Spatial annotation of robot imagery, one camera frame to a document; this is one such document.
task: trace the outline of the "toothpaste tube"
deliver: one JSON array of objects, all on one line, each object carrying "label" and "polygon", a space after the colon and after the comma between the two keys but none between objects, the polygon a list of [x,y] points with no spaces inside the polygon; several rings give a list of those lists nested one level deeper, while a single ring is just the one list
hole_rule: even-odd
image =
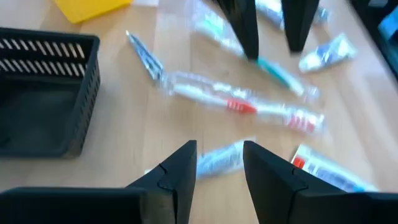
[{"label": "toothpaste tube", "polygon": [[198,156],[197,179],[229,174],[243,169],[243,143],[255,140],[256,137],[242,139]]},{"label": "toothpaste tube", "polygon": [[358,176],[303,144],[298,147],[292,164],[346,192],[378,191],[375,186],[362,181]]},{"label": "toothpaste tube", "polygon": [[317,47],[300,59],[299,68],[303,73],[324,69],[341,61],[355,57],[357,50],[345,34],[340,34],[329,43]]}]

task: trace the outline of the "wooden table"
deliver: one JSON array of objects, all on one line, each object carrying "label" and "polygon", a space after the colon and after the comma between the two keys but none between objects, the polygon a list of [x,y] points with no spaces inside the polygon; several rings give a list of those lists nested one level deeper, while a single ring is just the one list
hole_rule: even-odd
[{"label": "wooden table", "polygon": [[[322,91],[325,132],[304,136],[250,117],[212,110],[156,89],[125,30],[137,34],[168,71],[199,73],[262,91],[270,100],[294,101],[265,73],[192,32],[198,0],[140,0],[79,25],[70,24],[50,0],[0,0],[0,26],[82,32],[101,39],[102,84],[83,154],[73,160],[0,160],[0,190],[17,186],[124,187],[189,139],[198,153],[239,139],[257,142],[284,159],[305,143],[383,191],[398,180],[398,94],[380,53],[344,0],[321,2],[332,12],[314,28],[305,51],[344,32],[359,54],[324,72],[302,75]],[[260,54],[299,73],[282,32],[259,18]],[[244,172],[198,181],[192,223],[256,223]]]}]

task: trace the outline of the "wood grain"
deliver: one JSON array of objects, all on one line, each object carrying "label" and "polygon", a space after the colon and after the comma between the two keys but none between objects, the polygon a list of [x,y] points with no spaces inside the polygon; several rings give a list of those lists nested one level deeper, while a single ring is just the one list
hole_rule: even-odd
[{"label": "wood grain", "polygon": [[[284,159],[305,143],[386,192],[398,191],[398,94],[380,53],[344,0],[321,1],[332,12],[313,28],[305,52],[344,32],[358,48],[354,60],[302,75],[322,92],[327,119],[318,136],[224,113],[169,97],[153,86],[127,42],[129,30],[168,71],[183,70],[252,88],[270,100],[300,104],[244,60],[192,31],[200,0],[140,0],[82,24],[70,24],[51,0],[0,0],[0,26],[96,34],[102,84],[83,154],[73,160],[0,160],[0,190],[17,186],[124,187],[189,139],[198,152],[256,136]],[[299,73],[282,32],[259,18],[260,54]],[[257,223],[243,172],[197,182],[191,223]]]}]

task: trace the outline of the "light wood tabletop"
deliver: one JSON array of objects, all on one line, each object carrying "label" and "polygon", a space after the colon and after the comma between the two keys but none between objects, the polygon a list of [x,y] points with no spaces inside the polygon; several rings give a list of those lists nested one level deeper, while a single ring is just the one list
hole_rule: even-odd
[{"label": "light wood tabletop", "polygon": [[[330,20],[311,29],[305,46],[309,52],[345,33],[358,49],[353,60],[300,75],[322,94],[314,107],[325,114],[326,128],[313,136],[167,96],[152,84],[125,30],[136,34],[168,71],[193,72],[260,91],[270,100],[301,104],[266,73],[193,32],[192,15],[200,3],[137,0],[74,25],[51,0],[0,0],[0,26],[101,39],[101,87],[82,155],[72,160],[0,159],[0,190],[124,187],[190,139],[197,140],[200,154],[255,136],[287,160],[299,144],[307,144],[380,190],[398,192],[397,83],[347,1],[321,1],[331,11]],[[299,57],[289,54],[283,32],[261,17],[258,21],[260,55],[300,74]],[[197,181],[192,203],[191,223],[257,223],[243,171]]]}]

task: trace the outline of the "plastic packaging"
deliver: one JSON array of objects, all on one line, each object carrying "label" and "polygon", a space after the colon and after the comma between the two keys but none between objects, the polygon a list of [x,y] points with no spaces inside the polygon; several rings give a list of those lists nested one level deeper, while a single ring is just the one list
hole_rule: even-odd
[{"label": "plastic packaging", "polygon": [[300,71],[313,72],[334,65],[356,55],[356,49],[345,34],[340,34],[331,42],[323,44],[304,56],[299,63]]},{"label": "plastic packaging", "polygon": [[365,183],[356,175],[303,144],[298,147],[292,164],[346,192],[378,191],[375,186]]},{"label": "plastic packaging", "polygon": [[[202,6],[201,10],[198,10],[194,15],[193,28],[195,31],[205,34],[210,39],[220,43],[222,48],[232,51],[238,56],[243,56],[243,48],[230,24],[210,8]],[[309,85],[298,76],[284,70],[277,63],[258,58],[256,64],[261,70],[273,76],[303,101],[311,102],[318,99],[320,94],[317,87]]]},{"label": "plastic packaging", "polygon": [[193,101],[242,114],[256,114],[262,121],[309,134],[321,131],[324,125],[323,114],[284,103],[271,103],[252,90],[216,82],[192,73],[167,73],[161,85],[171,95],[178,94]]},{"label": "plastic packaging", "polygon": [[243,143],[255,140],[256,137],[243,139],[198,156],[197,179],[229,174],[243,169]]},{"label": "plastic packaging", "polygon": [[[260,15],[268,18],[280,30],[285,29],[284,13],[280,0],[256,0],[256,9]],[[322,7],[318,7],[313,18],[313,24],[324,24],[329,18],[329,12]]]}]

